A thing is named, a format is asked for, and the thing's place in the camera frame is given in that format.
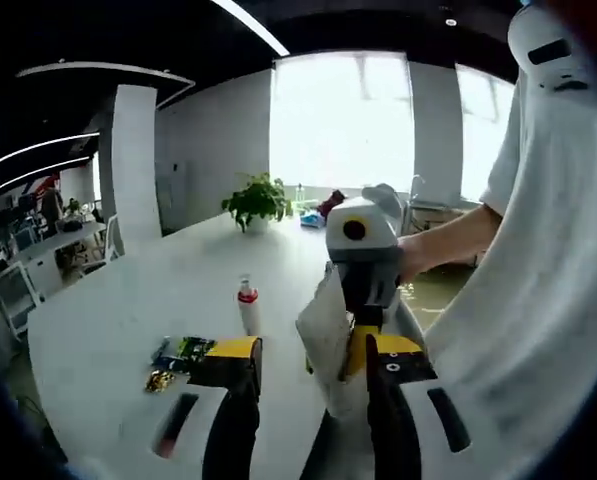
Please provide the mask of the person's right hand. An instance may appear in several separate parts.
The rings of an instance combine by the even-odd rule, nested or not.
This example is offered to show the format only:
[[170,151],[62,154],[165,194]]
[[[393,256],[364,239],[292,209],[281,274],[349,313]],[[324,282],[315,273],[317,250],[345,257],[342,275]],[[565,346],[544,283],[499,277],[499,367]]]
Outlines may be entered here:
[[433,257],[428,251],[427,240],[427,235],[424,233],[402,236],[398,239],[401,284],[410,283],[417,275],[432,267]]

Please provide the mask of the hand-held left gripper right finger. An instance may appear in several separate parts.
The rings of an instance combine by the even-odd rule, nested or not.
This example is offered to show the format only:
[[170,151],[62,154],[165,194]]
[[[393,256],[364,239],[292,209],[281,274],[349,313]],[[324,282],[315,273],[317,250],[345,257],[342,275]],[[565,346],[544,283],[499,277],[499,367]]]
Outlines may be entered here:
[[406,337],[366,336],[376,479],[486,479],[487,424]]

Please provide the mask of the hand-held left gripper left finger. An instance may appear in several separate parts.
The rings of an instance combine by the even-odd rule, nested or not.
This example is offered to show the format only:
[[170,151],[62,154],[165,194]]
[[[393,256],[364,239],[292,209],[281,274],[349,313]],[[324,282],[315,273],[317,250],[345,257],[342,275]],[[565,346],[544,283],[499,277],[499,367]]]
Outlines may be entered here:
[[260,425],[258,336],[166,337],[151,357],[145,404],[122,424],[129,479],[247,479]]

